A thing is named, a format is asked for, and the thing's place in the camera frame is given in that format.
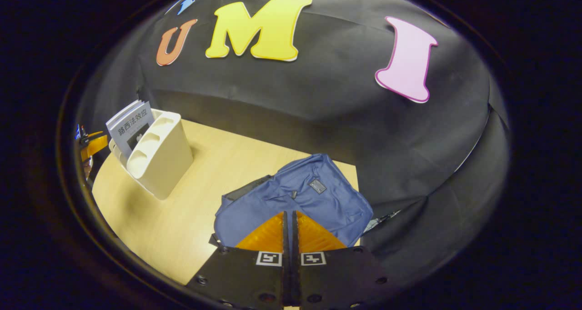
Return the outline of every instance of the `black fabric backdrop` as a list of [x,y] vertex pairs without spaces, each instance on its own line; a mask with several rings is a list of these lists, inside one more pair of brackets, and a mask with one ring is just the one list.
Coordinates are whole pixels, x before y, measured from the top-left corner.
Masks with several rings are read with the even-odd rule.
[[[402,285],[426,277],[476,235],[503,187],[509,130],[494,78],[457,33],[405,0],[313,0],[297,21],[297,60],[256,59],[249,49],[207,59],[217,8],[242,1],[253,15],[268,0],[196,0],[180,15],[179,5],[164,14],[176,1],[119,41],[95,72],[80,107],[88,131],[106,130],[139,90],[152,107],[184,119],[352,163],[376,216],[405,209],[362,238]],[[439,43],[427,103],[374,80],[394,43],[385,16]],[[198,22],[178,59],[159,66],[162,34],[191,19]]]

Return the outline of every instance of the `screw hole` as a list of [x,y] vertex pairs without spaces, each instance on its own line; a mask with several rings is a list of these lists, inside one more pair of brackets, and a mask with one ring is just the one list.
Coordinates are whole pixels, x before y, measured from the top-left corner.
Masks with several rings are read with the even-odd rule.
[[258,299],[265,303],[272,303],[275,302],[277,298],[273,294],[263,293],[258,296]]
[[208,279],[204,278],[204,276],[198,276],[196,277],[196,283],[200,284],[200,285],[206,285],[206,283],[208,283]]
[[319,294],[312,294],[307,297],[307,301],[311,303],[321,302],[321,295]]

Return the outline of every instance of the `black metal plate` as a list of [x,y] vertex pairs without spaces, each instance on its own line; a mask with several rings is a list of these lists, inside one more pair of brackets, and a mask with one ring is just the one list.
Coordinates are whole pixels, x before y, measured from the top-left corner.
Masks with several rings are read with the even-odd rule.
[[186,286],[235,308],[280,310],[283,267],[256,265],[258,253],[217,248]]
[[324,251],[324,256],[324,265],[299,267],[302,310],[371,308],[399,290],[362,246]]

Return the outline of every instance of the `white desk organizer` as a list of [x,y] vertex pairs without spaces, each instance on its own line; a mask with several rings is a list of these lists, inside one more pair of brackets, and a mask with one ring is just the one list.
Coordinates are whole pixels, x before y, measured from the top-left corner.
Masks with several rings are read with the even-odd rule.
[[194,158],[181,116],[152,109],[154,123],[133,149],[129,159],[111,139],[109,147],[121,166],[159,200],[167,198]]

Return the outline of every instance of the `orange letter u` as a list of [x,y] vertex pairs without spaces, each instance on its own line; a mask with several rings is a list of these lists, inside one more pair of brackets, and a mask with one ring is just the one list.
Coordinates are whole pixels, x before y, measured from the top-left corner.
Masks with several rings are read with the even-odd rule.
[[160,47],[158,47],[158,54],[156,55],[156,62],[159,65],[169,65],[176,61],[180,55],[182,47],[184,46],[184,41],[186,40],[190,28],[192,25],[196,24],[197,21],[198,20],[196,19],[190,20],[180,26],[180,35],[178,36],[174,49],[170,53],[167,52],[168,43],[170,43],[173,33],[175,33],[178,28],[174,27],[162,35],[162,42],[160,43]]

